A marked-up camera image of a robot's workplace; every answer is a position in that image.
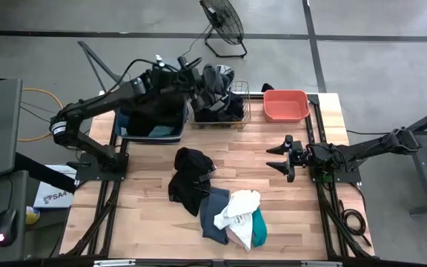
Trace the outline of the small yellow ball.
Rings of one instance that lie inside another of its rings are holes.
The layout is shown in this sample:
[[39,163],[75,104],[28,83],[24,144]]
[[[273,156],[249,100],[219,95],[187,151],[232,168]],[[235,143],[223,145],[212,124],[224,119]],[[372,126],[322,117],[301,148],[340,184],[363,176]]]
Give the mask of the small yellow ball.
[[41,213],[39,209],[27,206],[25,211],[25,224],[34,225],[39,221],[40,216]]

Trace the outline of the black floor fan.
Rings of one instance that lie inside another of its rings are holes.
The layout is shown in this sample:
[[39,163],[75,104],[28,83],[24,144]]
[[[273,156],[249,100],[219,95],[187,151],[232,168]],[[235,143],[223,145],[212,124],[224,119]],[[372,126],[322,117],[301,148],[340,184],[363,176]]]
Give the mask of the black floor fan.
[[[199,0],[199,3],[211,26],[207,36],[204,38],[205,45],[217,58],[243,59],[248,54],[243,43],[245,33],[240,17],[234,9],[234,6],[229,0]],[[217,53],[209,44],[209,39],[214,30],[226,43],[230,45],[240,45],[243,49],[243,53],[238,55],[220,55]]]

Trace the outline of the teal cloth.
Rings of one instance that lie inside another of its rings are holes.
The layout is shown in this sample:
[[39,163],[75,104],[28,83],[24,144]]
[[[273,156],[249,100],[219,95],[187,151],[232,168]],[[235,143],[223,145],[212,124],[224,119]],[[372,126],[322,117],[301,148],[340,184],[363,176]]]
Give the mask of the teal cloth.
[[254,213],[252,213],[252,219],[253,219],[252,244],[255,248],[257,248],[265,244],[268,232],[267,232],[265,221],[263,219],[262,213],[259,208],[255,210]]

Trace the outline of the navy blue cloth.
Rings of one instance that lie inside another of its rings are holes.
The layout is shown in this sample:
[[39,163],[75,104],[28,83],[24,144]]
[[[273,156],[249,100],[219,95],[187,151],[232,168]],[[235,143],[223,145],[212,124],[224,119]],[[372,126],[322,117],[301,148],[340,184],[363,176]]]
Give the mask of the navy blue cloth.
[[199,207],[202,236],[223,245],[228,244],[228,235],[225,229],[214,225],[214,217],[227,206],[229,194],[229,190],[212,187],[210,195],[201,201]]

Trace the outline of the silver metal bracket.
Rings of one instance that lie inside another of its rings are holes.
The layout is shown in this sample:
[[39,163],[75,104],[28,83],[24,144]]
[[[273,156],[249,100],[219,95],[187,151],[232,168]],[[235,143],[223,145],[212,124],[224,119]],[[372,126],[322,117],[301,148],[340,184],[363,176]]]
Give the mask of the silver metal bracket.
[[93,263],[93,267],[132,267],[135,265],[136,261],[130,259],[97,260]]

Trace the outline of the pale pink cloth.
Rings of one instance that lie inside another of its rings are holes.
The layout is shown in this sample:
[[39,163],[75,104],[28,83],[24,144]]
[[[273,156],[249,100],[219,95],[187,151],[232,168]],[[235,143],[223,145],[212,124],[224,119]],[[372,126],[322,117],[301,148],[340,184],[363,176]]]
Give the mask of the pale pink cloth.
[[247,252],[251,250],[252,227],[247,226],[227,226],[226,234],[230,240],[237,245],[241,245]]

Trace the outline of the black garment with striped waistband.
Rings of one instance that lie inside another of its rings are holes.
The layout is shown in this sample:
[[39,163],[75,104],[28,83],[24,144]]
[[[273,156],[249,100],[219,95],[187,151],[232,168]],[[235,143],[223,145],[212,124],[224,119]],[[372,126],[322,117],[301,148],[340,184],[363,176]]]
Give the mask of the black garment with striped waistband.
[[201,151],[182,147],[176,152],[174,169],[176,172],[168,183],[168,199],[182,203],[196,217],[201,201],[211,193],[211,173],[216,166]]

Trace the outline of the white cloth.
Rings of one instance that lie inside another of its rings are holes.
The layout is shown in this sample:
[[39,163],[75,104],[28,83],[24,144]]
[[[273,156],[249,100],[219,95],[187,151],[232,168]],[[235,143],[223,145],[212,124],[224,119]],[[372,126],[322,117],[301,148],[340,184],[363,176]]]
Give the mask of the white cloth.
[[252,190],[235,191],[228,204],[217,215],[213,223],[218,229],[229,227],[235,235],[247,243],[251,241],[253,231],[252,213],[260,204],[260,193]]

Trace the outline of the folding metal stand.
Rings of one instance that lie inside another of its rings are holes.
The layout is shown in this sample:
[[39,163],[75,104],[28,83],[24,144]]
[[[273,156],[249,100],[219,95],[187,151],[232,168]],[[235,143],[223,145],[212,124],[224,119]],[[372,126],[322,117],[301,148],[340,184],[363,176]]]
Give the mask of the folding metal stand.
[[104,82],[102,81],[101,76],[98,73],[97,65],[101,70],[103,70],[115,83],[117,83],[122,77],[120,75],[115,74],[99,57],[98,55],[88,46],[87,43],[83,41],[77,41],[77,44],[81,47],[83,50],[85,56],[87,57],[87,60],[99,82],[99,84],[102,87],[102,90],[104,92],[107,92],[107,88],[105,87]]

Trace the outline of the black computer mouse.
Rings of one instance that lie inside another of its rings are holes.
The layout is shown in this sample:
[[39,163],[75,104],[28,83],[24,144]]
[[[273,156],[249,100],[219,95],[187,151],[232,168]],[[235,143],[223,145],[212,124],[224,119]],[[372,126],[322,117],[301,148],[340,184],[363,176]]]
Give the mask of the black computer mouse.
[[8,208],[0,213],[0,247],[12,245],[18,236],[18,211]]

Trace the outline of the grey-green floral patterned cloth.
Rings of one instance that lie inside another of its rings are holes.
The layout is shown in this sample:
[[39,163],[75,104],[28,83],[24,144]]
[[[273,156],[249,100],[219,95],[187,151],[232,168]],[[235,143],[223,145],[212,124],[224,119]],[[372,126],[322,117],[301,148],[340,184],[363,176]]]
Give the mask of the grey-green floral patterned cloth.
[[157,125],[153,128],[153,130],[148,134],[150,138],[161,138],[165,136],[170,136],[173,131],[175,131],[175,127],[166,126],[166,125]]

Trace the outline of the white cardboard box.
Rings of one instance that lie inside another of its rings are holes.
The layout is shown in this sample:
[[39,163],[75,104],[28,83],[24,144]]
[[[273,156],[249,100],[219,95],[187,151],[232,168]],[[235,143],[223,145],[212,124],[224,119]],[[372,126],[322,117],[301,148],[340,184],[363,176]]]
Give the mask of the white cardboard box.
[[[76,178],[76,169],[67,165],[46,165],[46,167],[58,171],[71,179]],[[45,182],[39,183],[34,208],[69,208],[73,202],[73,194],[55,188]]]

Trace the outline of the black cloth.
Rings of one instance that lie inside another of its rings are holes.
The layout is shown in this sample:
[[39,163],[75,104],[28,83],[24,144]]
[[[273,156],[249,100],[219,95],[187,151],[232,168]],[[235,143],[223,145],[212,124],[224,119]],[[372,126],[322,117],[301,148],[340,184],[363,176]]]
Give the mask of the black cloth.
[[148,136],[156,126],[177,128],[183,121],[185,99],[180,94],[150,99],[128,113],[127,133]]

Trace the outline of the grey Puma boxer briefs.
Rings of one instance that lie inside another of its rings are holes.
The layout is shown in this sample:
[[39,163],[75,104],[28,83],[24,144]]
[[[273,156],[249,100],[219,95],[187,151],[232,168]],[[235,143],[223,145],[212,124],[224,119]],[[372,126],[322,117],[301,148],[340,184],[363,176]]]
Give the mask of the grey Puma boxer briefs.
[[206,64],[191,100],[193,109],[213,112],[226,109],[230,104],[234,77],[235,71],[230,66]]

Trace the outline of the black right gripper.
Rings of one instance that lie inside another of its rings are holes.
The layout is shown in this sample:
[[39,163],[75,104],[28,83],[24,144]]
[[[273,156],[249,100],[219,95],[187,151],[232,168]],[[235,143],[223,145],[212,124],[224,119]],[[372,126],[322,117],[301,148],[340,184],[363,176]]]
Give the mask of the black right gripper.
[[283,155],[288,152],[286,162],[266,162],[266,165],[287,175],[287,182],[295,180],[295,167],[305,168],[309,166],[310,152],[302,146],[300,141],[294,141],[292,135],[285,136],[285,142],[281,145],[266,150],[269,154]]

